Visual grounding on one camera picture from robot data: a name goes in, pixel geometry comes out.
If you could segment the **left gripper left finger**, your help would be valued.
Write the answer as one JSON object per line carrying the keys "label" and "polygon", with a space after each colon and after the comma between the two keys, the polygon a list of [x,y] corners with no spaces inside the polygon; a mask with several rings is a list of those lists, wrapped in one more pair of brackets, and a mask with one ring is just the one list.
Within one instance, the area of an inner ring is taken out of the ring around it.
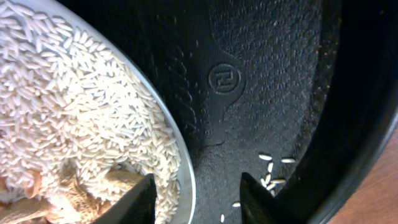
{"label": "left gripper left finger", "polygon": [[147,174],[93,224],[154,224],[156,184]]}

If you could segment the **grey plate with rice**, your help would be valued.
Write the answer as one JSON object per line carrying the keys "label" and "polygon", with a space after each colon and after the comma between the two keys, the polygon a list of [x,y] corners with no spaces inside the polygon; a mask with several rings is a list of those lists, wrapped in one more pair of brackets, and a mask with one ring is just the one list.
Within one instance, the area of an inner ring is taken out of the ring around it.
{"label": "grey plate with rice", "polygon": [[191,223],[192,162],[143,73],[55,1],[1,2],[1,222]]}

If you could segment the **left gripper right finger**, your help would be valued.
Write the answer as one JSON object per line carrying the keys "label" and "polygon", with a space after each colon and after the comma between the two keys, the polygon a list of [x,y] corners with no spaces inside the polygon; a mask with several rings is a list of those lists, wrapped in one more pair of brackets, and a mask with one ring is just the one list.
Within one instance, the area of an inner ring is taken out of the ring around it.
{"label": "left gripper right finger", "polygon": [[242,224],[302,224],[252,175],[243,172],[239,186]]}

